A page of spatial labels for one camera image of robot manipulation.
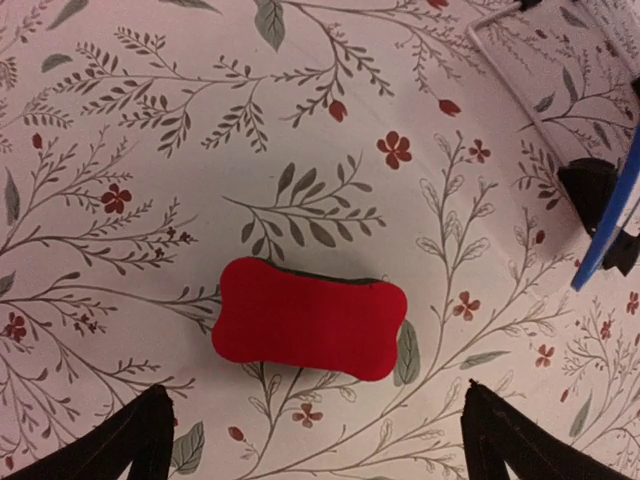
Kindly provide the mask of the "red whiteboard eraser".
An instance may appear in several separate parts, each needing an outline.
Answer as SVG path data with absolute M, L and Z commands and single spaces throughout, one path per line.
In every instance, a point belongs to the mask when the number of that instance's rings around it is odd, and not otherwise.
M 245 257 L 225 267 L 219 285 L 212 345 L 230 362 L 335 371 L 369 382 L 395 368 L 408 301 L 394 284 Z

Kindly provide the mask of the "blue-framed whiteboard with writing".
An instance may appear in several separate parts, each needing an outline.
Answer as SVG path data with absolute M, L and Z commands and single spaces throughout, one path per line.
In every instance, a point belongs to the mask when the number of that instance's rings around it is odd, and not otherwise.
M 630 85 L 639 94 L 639 3 L 637 1 L 580 1 L 628 70 Z M 627 275 L 639 258 L 639 235 L 629 223 L 639 218 L 639 115 L 617 182 L 604 209 L 581 266 L 571 281 L 580 291 L 600 269 L 610 267 Z

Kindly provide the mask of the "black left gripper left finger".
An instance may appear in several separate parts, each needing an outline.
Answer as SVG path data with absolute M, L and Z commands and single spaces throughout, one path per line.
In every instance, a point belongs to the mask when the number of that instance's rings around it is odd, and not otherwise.
M 173 402 L 153 385 L 71 444 L 9 475 L 32 479 L 164 480 L 174 441 Z

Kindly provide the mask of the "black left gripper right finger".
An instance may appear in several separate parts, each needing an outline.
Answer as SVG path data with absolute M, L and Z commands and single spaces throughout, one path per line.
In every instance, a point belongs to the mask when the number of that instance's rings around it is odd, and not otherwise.
M 465 394 L 461 431 L 470 480 L 624 480 L 625 475 L 556 439 L 474 380 Z

